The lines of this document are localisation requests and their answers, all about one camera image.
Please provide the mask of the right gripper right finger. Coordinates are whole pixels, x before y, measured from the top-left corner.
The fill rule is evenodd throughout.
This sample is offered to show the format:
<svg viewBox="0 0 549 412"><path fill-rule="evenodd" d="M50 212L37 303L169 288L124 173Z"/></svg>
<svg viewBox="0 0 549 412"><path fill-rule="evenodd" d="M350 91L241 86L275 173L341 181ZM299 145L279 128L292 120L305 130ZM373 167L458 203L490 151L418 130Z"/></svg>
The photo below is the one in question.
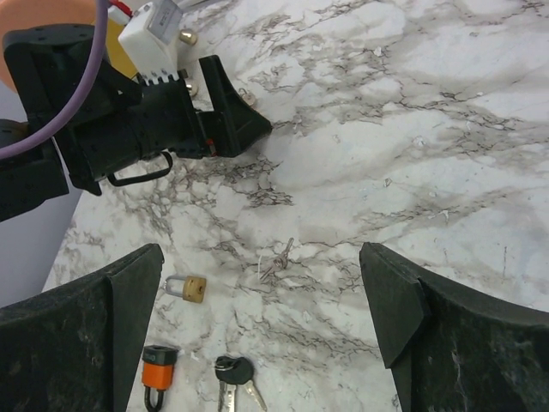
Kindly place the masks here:
<svg viewBox="0 0 549 412"><path fill-rule="evenodd" d="M359 254L383 363L404 411L546 411L548 315L378 243Z"/></svg>

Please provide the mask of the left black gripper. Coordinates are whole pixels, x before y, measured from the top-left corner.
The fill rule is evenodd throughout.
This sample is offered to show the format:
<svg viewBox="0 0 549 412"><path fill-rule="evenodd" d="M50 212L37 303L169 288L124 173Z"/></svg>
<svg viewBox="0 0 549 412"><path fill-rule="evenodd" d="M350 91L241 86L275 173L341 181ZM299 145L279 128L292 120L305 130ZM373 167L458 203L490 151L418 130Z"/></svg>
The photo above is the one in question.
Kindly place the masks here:
<svg viewBox="0 0 549 412"><path fill-rule="evenodd" d="M116 187L145 183L172 170L172 155L236 157L272 131L269 120L231 84L217 55L200 58L199 64L211 111L195 110L184 82L172 82L149 88L134 106L74 126L73 186L99 196L102 179ZM116 177L126 167L157 156L164 157L166 168Z"/></svg>

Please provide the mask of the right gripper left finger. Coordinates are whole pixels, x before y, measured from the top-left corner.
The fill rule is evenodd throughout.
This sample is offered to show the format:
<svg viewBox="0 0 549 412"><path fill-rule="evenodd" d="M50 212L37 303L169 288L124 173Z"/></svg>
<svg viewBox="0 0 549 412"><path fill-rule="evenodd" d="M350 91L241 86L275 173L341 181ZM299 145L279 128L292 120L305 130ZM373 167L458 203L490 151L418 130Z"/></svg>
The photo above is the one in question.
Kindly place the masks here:
<svg viewBox="0 0 549 412"><path fill-rule="evenodd" d="M3 411L124 411L164 256L147 244L1 310Z"/></svg>

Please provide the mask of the large brass padlock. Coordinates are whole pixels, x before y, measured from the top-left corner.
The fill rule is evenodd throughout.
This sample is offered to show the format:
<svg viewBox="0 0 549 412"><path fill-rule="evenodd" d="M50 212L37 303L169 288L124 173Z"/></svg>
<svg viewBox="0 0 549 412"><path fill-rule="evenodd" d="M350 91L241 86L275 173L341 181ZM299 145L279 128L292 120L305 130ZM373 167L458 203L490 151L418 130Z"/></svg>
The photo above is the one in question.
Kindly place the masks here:
<svg viewBox="0 0 549 412"><path fill-rule="evenodd" d="M252 92L240 88L238 94L248 106L254 106L256 104L256 96Z"/></svg>

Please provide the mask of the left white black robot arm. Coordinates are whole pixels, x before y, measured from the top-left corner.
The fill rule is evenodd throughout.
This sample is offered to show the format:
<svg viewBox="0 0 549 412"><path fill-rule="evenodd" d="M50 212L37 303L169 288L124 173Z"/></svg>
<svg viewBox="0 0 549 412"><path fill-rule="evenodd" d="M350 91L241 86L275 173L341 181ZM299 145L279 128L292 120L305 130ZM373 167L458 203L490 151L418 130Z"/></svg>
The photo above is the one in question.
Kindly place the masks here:
<svg viewBox="0 0 549 412"><path fill-rule="evenodd" d="M27 115L3 120L1 143L18 142L52 120L75 91L87 64L93 28L55 24L3 37L3 56ZM133 81L108 60L76 115L52 138L1 163L1 217L8 220L61 197L70 187L94 195L162 178L165 170L118 179L139 161L233 158L272 130L228 79L220 59L200 60L212 109L193 106L181 75L157 84Z"/></svg>

